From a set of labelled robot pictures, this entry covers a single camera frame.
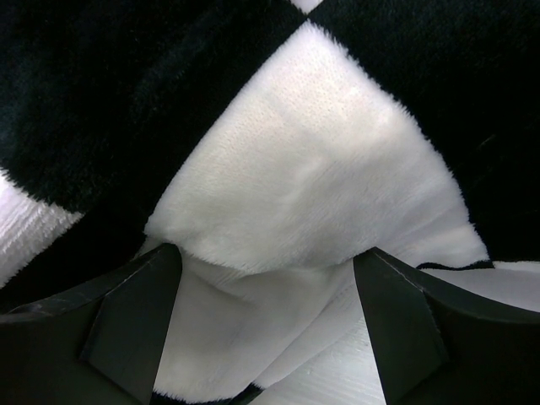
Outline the black white checkered pillowcase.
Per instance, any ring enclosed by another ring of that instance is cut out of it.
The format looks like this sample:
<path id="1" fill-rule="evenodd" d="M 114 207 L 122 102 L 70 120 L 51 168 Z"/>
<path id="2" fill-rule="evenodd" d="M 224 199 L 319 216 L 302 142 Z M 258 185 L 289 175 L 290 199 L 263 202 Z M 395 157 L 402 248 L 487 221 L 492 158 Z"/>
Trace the black white checkered pillowcase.
<path id="1" fill-rule="evenodd" d="M 162 245 L 152 404 L 347 403 L 374 248 L 537 311 L 538 2 L 2 2 L 2 313 Z"/>

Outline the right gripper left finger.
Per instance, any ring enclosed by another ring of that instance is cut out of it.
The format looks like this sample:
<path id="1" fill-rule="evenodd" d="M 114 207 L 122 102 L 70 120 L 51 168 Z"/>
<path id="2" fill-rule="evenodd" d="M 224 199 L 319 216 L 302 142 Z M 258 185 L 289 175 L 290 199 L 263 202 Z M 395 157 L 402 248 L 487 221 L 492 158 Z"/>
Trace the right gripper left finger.
<path id="1" fill-rule="evenodd" d="M 181 280 L 162 245 L 1 316 L 3 404 L 147 404 Z"/>

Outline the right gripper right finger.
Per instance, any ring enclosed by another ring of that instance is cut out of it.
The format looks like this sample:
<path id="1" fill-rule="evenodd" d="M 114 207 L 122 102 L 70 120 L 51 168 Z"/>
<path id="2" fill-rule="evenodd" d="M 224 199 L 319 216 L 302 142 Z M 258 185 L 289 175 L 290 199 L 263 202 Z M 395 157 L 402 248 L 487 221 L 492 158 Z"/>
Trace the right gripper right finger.
<path id="1" fill-rule="evenodd" d="M 537 404 L 539 314 L 374 248 L 354 276 L 386 403 Z"/>

